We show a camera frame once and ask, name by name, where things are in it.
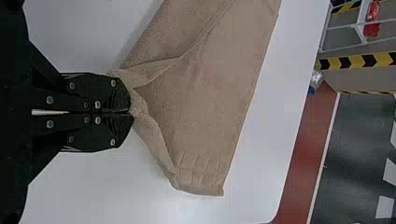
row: gray floor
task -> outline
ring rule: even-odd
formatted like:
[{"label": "gray floor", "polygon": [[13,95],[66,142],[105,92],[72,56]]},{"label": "gray floor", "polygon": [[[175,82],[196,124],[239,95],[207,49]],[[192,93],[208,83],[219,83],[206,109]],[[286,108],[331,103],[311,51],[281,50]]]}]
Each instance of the gray floor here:
[{"label": "gray floor", "polygon": [[311,223],[392,223],[375,215],[380,196],[396,198],[383,180],[387,159],[396,162],[394,108],[393,96],[341,96]]}]

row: red fire extinguisher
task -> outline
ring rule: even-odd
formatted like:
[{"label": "red fire extinguisher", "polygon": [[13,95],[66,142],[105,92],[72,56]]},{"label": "red fire extinguisher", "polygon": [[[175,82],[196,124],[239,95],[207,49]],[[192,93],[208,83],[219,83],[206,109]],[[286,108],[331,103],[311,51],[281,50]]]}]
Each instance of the red fire extinguisher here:
[{"label": "red fire extinguisher", "polygon": [[[379,0],[373,0],[369,6],[366,21],[377,21],[379,14]],[[380,23],[373,23],[364,26],[363,33],[365,36],[377,37]]]}]

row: folded towel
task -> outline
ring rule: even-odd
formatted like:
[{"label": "folded towel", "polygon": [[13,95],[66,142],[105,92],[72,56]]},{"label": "folded towel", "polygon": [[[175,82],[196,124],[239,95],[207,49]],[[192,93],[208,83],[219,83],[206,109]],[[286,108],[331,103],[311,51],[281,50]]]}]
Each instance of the folded towel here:
[{"label": "folded towel", "polygon": [[223,195],[280,2],[164,0],[109,72],[129,88],[134,129],[174,188]]}]

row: yellow and black hazard tape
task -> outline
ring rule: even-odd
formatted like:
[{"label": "yellow and black hazard tape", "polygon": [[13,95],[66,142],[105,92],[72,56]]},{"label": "yellow and black hazard tape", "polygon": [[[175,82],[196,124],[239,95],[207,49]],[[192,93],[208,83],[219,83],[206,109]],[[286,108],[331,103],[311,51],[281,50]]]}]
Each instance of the yellow and black hazard tape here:
[{"label": "yellow and black hazard tape", "polygon": [[361,0],[346,2],[341,6],[332,9],[332,15],[345,13],[348,11],[356,10],[361,7]]},{"label": "yellow and black hazard tape", "polygon": [[396,65],[396,51],[319,59],[315,63],[315,69],[340,70],[366,67],[390,67],[394,65]]},{"label": "yellow and black hazard tape", "polygon": [[393,95],[396,91],[337,91],[343,94]]}]

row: floor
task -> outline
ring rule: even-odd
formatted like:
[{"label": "floor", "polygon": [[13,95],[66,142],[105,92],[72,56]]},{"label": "floor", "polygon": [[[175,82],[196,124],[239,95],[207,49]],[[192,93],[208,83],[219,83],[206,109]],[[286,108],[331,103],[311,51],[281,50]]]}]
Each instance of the floor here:
[{"label": "floor", "polygon": [[395,98],[341,94],[333,113],[336,96],[325,83],[307,97],[272,224],[396,223]]},{"label": "floor", "polygon": [[324,83],[307,96],[286,186],[272,224],[306,223],[337,94]]},{"label": "floor", "polygon": [[312,224],[392,223],[396,187],[389,182],[396,175],[391,163],[396,149],[389,140],[394,108],[393,96],[341,96]]}]

